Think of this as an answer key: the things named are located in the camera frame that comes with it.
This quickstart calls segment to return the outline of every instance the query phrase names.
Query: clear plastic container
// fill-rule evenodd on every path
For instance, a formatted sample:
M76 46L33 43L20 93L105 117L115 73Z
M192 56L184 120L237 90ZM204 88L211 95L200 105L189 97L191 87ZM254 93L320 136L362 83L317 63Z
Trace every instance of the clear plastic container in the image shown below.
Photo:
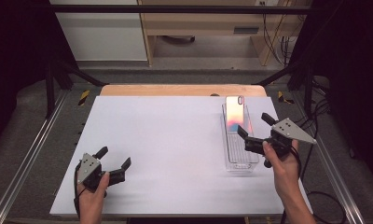
M224 155L225 165L229 172L238 174L251 174L259 163L259 157L256 153L245 150L244 140L237 134L237 132L230 131L227 127L227 110L226 105L222 105L223 115L222 135L224 140ZM250 116L247 105L244 105L244 118L241 125L249 136L253 136L253 129L251 125Z

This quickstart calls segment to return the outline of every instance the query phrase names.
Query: electrical cable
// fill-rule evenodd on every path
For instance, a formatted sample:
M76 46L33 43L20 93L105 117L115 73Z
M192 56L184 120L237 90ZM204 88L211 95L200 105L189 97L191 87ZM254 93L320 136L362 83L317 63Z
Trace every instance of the electrical cable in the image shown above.
M79 171L79 168L81 167L81 161L78 163L78 165L76 166L76 170L74 171L74 195L75 195L75 198L74 198L74 206L76 208L76 214L78 215L78 218L80 218L80 212L79 212L79 196L81 195L81 193L85 190L83 189L81 191L81 193L78 194L78 184L77 184L77 179L78 179L78 171Z
M288 58L288 44L289 44L289 37L286 37L285 42L284 42L284 50L283 50L284 64L285 65L288 65L288 63L286 61L287 58Z
M276 53L275 58L276 58L277 62L280 63L280 64L282 64L282 65L284 65L284 63L280 60L279 53L277 53L277 48L275 49L274 52Z
M346 218L347 218L347 217L346 217L346 211L344 211L343 206L341 205L341 203L338 201L337 198L335 198L334 196L332 196L332 195L330 195L330 194L327 194L327 193L321 192L321 191L311 191L311 192L309 192L307 195L309 196L309 195L312 195L312 194L324 195L324 196L330 198L331 200L333 200L335 203L337 203L338 206L340 207L340 210L341 210L342 215L343 215L343 216L342 216L342 220L340 221L340 224L346 222ZM321 218L321 217L319 217L319 216L317 216L317 215L315 215L315 214L312 214L312 215L313 215L315 218L317 218L318 220L320 220L321 222L325 223L325 224L332 224L332 223L330 223L330 222L324 220L323 218Z
M314 132L314 139L317 137L317 134L318 134L318 116L321 115L321 114L324 114L325 112L327 112L329 109L329 106L328 106L328 102L326 99L323 99L321 100L319 103L317 103L317 105L315 106L314 108L314 111L313 111L313 123L315 124L315 132ZM305 173L306 173L306 169L308 167L308 164L309 164L309 161L311 159L311 154L312 154L312 149L313 149L314 145L311 145L311 147L309 148L309 152L308 152L308 156L305 160L305 164L303 165L303 169L302 169L302 172L300 174L300 180L303 182L304 180L304 176L305 176ZM344 223L346 221L346 212L344 210L344 208L342 207L342 205L340 204L340 202L338 201L338 199L336 199L335 197L333 197L332 195L330 194L327 194L327 193L324 193L324 192L321 192L321 191L312 191L310 193L308 193L307 195L312 195L312 194L320 194L320 195L324 195L326 197L329 197L330 199L332 199L333 201L335 201L335 203L337 203L340 207L340 210L342 212L342 220L340 223ZM321 222L325 223L325 224L331 224L330 222L324 220L323 218L315 215L313 213L313 216L320 220Z
M300 172L302 170L302 162L300 161L299 153L297 152L297 149L293 146L290 146L289 152L297 159L297 176L300 176Z
M81 192L78 193L78 197L81 196L81 194L82 194L86 189L87 189L87 188L82 189Z
M279 29L280 29L280 25L282 24L283 19L285 18L285 16L286 15L282 15L282 18L280 19L279 24L277 25L277 27L275 29L274 36L277 35L277 33L278 33ZM262 17L263 17L263 38L265 40L265 43L268 46L270 52L273 54L274 58L276 58L276 61L278 63L283 64L282 60L278 57L275 48L273 47L273 45L274 45L274 38L273 38L273 40L270 39L270 35L269 35L268 29L267 29L267 24L266 24L266 14L262 14Z
M283 55L283 65L284 66L287 66L287 64L286 64L286 57L287 57L287 54L286 53L284 53L284 36L282 36L282 41L280 41L280 49L281 49L281 51L282 51L282 55Z

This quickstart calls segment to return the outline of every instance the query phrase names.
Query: smartphone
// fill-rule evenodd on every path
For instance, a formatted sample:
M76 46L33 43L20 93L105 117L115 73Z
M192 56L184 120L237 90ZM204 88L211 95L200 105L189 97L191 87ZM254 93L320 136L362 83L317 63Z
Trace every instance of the smartphone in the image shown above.
M244 97L243 96L227 96L226 98L226 113L227 113L227 131L236 133L238 126L244 124Z

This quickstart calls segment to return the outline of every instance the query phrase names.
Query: cabinet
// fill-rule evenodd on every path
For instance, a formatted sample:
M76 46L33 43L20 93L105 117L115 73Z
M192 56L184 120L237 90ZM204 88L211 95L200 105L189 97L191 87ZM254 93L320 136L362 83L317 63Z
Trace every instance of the cabinet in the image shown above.
M137 5L135 0L50 0L52 5ZM56 13L74 57L81 61L146 61L137 13Z
M257 0L138 0L139 5L191 5L191 6L255 6ZM307 0L279 0L277 6L306 6ZM249 35L259 55L262 65L270 58L270 49L264 39L269 36L273 45L278 36L297 36L303 17L295 15L232 14L172 14L146 13L141 15L145 35L145 47L151 64L158 35Z

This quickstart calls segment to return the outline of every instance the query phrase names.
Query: white tabletop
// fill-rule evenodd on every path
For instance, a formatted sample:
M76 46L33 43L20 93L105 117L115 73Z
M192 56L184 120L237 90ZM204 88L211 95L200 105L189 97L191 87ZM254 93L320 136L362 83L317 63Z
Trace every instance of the white tabletop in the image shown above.
M250 175L226 171L221 130L225 97L98 96L50 213L76 216L74 170L84 152L107 146L103 169L131 157L126 181L111 186L105 215L216 217L281 214L273 172L263 158ZM277 119L269 97L245 97L254 135L269 136L262 112Z

